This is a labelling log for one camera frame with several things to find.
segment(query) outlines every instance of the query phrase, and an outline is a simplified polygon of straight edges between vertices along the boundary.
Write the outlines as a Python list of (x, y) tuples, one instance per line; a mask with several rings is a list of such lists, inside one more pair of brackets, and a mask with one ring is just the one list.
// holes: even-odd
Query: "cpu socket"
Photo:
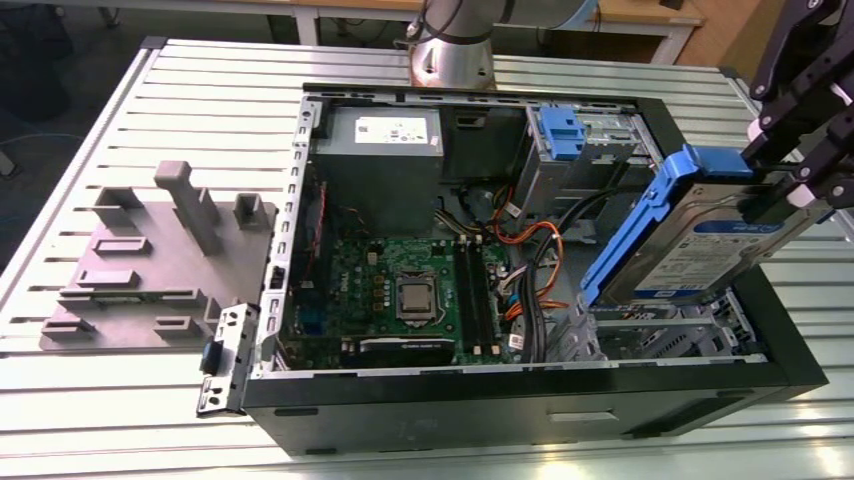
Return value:
[(401, 272), (397, 284), (398, 320), (413, 328), (437, 321), (437, 277), (433, 272)]

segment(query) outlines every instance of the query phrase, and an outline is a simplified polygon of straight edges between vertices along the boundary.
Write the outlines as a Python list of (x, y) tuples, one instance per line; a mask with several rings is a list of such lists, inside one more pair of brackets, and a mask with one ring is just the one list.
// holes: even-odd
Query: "green motherboard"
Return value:
[[(461, 305), (457, 244), (438, 239), (345, 239), (333, 246), (331, 278), (326, 308), (299, 306), (301, 334), (283, 339), (289, 364), (297, 368), (334, 369), (341, 352), (363, 338), (442, 338), (454, 342), (455, 365), (510, 362), (501, 347), (501, 325), (496, 299), (489, 295), (489, 331), (494, 345), (467, 347), (471, 322)], [(501, 245), (478, 246), (478, 266), (494, 284), (506, 266)]]

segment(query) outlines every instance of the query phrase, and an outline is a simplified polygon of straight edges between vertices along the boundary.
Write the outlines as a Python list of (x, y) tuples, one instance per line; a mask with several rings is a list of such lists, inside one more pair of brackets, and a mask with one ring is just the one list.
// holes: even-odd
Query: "motherboard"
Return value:
[(430, 238), (342, 239), (329, 296), (282, 339), (297, 369), (510, 363), (498, 301), (505, 247)]

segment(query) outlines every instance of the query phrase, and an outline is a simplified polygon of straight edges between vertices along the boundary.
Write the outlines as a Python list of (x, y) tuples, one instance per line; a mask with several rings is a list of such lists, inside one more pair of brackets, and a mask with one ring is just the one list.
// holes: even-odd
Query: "wooden desk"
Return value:
[[(413, 12), (422, 6), (422, 0), (291, 0), (290, 3), (298, 5), (295, 16), (303, 45), (318, 45), (314, 26), (318, 18), (409, 21), (413, 18)], [(662, 37), (650, 62), (657, 64), (676, 63), (694, 28), (700, 27), (705, 21), (704, 14), (690, 0), (685, 2), (681, 10), (662, 7), (658, 0), (600, 0), (600, 8), (602, 9), (600, 26), (602, 32)], [(573, 30), (589, 31), (594, 26), (596, 22), (592, 19)]]
[[(27, 3), (27, 0), (12, 0)], [(422, 0), (53, 0), (54, 5), (81, 5), (105, 8), (143, 8), (151, 10), (183, 10), (197, 12), (287, 15), (297, 19), (299, 39), (303, 45), (318, 45), (318, 19), (357, 18), (409, 22)], [(676, 63), (694, 28), (705, 18), (692, 0), (682, 10), (658, 5), (658, 0), (600, 0), (605, 33), (652, 35), (662, 42), (650, 63)], [(573, 27), (593, 31), (594, 19)]]

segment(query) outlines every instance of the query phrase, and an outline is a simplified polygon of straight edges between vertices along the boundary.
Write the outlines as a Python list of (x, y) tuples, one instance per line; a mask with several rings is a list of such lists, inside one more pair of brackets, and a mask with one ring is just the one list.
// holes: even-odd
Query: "blue plastic bracket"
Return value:
[(697, 174), (750, 178), (753, 171), (734, 148), (685, 145), (681, 152), (668, 157), (636, 208), (582, 279), (589, 304), (594, 304), (600, 298), (608, 277), (640, 241), (648, 226), (653, 222), (661, 223), (670, 214), (673, 205), (680, 201), (672, 198), (677, 183)]
[(586, 129), (568, 107), (540, 109), (540, 126), (549, 141), (549, 152), (554, 160), (576, 160), (585, 149)]

